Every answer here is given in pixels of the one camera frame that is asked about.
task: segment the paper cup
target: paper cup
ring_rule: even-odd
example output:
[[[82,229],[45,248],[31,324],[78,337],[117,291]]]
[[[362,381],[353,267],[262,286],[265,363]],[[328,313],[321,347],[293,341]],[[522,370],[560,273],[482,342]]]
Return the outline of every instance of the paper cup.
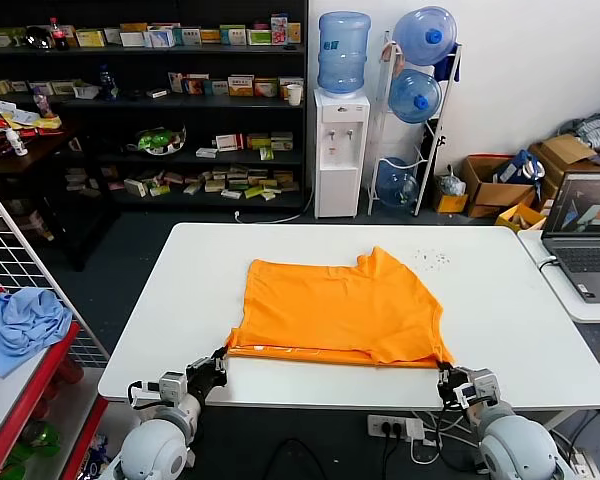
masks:
[[[287,85],[287,91],[289,92],[289,105],[293,105],[294,107],[300,105],[300,101],[302,100],[302,85],[292,83],[291,85]]]

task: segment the laptop keyboard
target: laptop keyboard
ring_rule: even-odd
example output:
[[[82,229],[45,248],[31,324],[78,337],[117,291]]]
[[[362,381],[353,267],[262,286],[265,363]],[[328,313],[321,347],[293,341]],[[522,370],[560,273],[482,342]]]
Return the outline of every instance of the laptop keyboard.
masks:
[[[600,272],[600,248],[556,248],[555,255],[574,272]]]

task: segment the blue water jug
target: blue water jug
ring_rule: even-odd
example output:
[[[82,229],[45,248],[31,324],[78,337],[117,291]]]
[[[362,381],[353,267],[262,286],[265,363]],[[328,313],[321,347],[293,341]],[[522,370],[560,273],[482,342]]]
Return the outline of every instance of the blue water jug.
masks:
[[[387,157],[393,165],[406,167],[407,163],[396,157]],[[376,194],[383,205],[392,208],[411,208],[418,200],[420,187],[413,176],[413,169],[402,170],[380,161],[376,177]]]
[[[426,73],[404,69],[391,82],[389,107],[405,123],[421,123],[436,113],[442,100],[442,90]]]
[[[338,94],[362,88],[369,28],[371,18],[364,13],[330,12],[320,17],[318,85]]]
[[[414,65],[435,65],[456,43],[456,21],[444,8],[425,7],[402,17],[393,31],[404,58]]]

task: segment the small table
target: small table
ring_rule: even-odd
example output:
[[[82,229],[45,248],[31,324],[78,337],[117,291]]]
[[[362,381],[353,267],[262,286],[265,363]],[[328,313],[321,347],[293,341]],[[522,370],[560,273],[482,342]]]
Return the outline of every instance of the small table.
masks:
[[[518,233],[522,245],[536,263],[551,255],[544,248],[541,236],[542,232],[538,231]],[[546,265],[541,273],[574,322],[600,323],[600,303],[585,302],[559,266]],[[600,350],[594,353],[600,362]]]
[[[111,356],[100,394],[125,401],[131,382],[184,371],[224,345],[242,321],[254,259],[355,265],[374,246],[411,268],[438,298],[442,335],[456,364],[493,370],[515,409],[600,408],[600,366],[504,227],[178,224]],[[439,410],[437,378],[435,369],[231,357],[228,385],[212,390],[207,402]]]

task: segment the laptop screen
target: laptop screen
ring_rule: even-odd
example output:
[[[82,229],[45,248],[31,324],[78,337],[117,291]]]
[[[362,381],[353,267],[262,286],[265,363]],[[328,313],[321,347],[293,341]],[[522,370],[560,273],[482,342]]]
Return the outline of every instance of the laptop screen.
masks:
[[[543,236],[600,236],[600,173],[567,173]]]

